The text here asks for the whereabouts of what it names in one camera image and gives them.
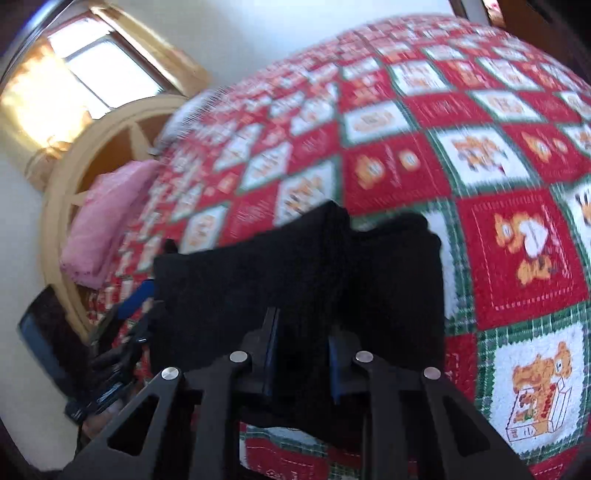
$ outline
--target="metal screw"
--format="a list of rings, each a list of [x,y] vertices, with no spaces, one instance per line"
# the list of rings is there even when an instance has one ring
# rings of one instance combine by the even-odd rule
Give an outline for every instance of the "metal screw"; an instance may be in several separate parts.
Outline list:
[[[248,358],[248,353],[243,352],[242,350],[236,350],[235,352],[230,353],[230,360],[235,364],[241,364],[242,362],[246,362]]]
[[[355,358],[358,362],[368,364],[374,360],[374,355],[372,354],[372,352],[368,352],[367,350],[360,350],[355,354]]]
[[[174,380],[178,377],[178,370],[174,367],[166,367],[162,370],[162,378],[165,380]]]
[[[429,380],[439,380],[441,377],[441,372],[438,368],[427,367],[425,370],[423,370],[423,375],[425,375],[425,377],[427,377]]]

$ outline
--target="red quilt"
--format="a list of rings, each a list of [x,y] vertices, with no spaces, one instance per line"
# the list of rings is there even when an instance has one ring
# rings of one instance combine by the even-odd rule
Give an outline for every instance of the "red quilt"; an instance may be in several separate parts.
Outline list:
[[[347,31],[234,85],[164,153],[98,312],[166,238],[226,245],[326,199],[359,229],[416,210],[443,244],[447,376],[556,479],[591,408],[590,119],[591,87],[504,31],[436,16]],[[272,478],[359,476],[302,432],[243,425],[241,442]]]

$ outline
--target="wooden headboard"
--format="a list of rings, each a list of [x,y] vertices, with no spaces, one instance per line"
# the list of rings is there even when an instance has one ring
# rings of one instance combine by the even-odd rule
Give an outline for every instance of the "wooden headboard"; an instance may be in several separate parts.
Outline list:
[[[51,174],[41,214],[41,270],[83,340],[92,328],[86,314],[90,290],[72,282],[59,266],[70,224],[98,175],[129,160],[152,158],[148,149],[166,120],[186,100],[179,95],[158,95],[107,113],[84,131]]]

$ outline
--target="pink pillow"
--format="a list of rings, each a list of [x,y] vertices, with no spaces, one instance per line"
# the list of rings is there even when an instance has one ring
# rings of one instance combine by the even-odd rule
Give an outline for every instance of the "pink pillow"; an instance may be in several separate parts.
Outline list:
[[[112,173],[99,175],[78,211],[60,268],[75,283],[98,289],[127,225],[142,211],[162,164],[130,161]]]

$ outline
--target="black cloth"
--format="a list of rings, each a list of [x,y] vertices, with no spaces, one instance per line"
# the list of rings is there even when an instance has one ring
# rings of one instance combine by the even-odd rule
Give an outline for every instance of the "black cloth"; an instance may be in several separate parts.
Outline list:
[[[355,405],[335,407],[329,391],[327,337],[335,324],[364,349],[394,365],[443,367],[441,243],[424,217],[399,215],[369,232],[354,232],[333,202],[294,222],[230,247],[154,261],[153,373],[205,367],[239,347],[280,309],[277,418],[335,446],[359,444]]]

